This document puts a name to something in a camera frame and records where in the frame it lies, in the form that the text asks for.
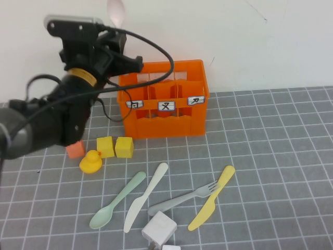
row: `yellow cube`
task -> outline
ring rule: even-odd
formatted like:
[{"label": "yellow cube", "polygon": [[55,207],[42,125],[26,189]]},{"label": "yellow cube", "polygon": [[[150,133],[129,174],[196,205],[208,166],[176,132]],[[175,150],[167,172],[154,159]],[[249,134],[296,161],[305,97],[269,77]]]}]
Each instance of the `yellow cube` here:
[{"label": "yellow cube", "polygon": [[114,157],[112,137],[97,138],[97,151],[100,152],[101,158]]},{"label": "yellow cube", "polygon": [[132,137],[118,137],[116,142],[116,154],[118,158],[132,158],[133,150]]}]

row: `pink object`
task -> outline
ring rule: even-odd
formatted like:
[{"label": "pink object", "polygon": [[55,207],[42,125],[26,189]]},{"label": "pink object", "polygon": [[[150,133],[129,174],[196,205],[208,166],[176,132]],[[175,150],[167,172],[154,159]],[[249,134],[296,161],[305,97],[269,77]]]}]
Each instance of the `pink object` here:
[{"label": "pink object", "polygon": [[70,159],[85,156],[85,149],[82,141],[78,141],[66,147],[67,154]]},{"label": "pink object", "polygon": [[125,20],[125,7],[122,0],[108,0],[108,14],[116,28],[121,28]]}]

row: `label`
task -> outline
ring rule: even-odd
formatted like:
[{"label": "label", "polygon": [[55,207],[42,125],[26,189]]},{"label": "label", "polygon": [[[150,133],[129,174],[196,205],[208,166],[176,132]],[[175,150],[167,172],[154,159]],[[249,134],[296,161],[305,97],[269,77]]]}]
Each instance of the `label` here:
[{"label": "label", "polygon": [[174,111],[176,109],[175,102],[158,102],[159,111]]},{"label": "label", "polygon": [[126,102],[127,108],[142,108],[144,106],[144,101],[141,100],[137,100],[137,101],[132,101],[132,105],[131,105],[131,101]]},{"label": "label", "polygon": [[97,83],[96,78],[92,74],[83,69],[72,68],[68,70],[68,74],[82,78],[83,80],[87,81],[91,86],[95,86]]},{"label": "label", "polygon": [[191,96],[187,99],[187,104],[188,105],[196,105],[200,103],[204,103],[204,96]]}]

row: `white wall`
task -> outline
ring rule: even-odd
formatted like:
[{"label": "white wall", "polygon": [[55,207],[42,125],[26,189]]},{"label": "white wall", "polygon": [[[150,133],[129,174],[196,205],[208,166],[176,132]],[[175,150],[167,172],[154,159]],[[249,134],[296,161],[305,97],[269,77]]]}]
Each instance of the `white wall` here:
[{"label": "white wall", "polygon": [[[13,0],[0,9],[0,101],[23,98],[29,78],[63,75],[61,42],[43,27],[47,14],[97,16],[106,0]],[[331,0],[124,0],[124,28],[157,42],[174,59],[204,60],[211,91],[333,84]],[[164,60],[130,39],[126,53]],[[53,83],[37,82],[36,96]]]}]

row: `light green spoon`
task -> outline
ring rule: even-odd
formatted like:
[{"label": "light green spoon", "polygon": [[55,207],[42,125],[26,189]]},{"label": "light green spoon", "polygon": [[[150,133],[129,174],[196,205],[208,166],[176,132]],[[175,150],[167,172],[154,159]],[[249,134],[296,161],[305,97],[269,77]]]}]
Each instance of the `light green spoon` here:
[{"label": "light green spoon", "polygon": [[89,226],[92,229],[99,229],[104,227],[112,218],[113,209],[115,206],[124,199],[133,189],[135,189],[144,179],[146,173],[137,173],[130,182],[124,187],[124,189],[117,195],[117,197],[110,203],[110,205],[99,210],[91,219]]}]

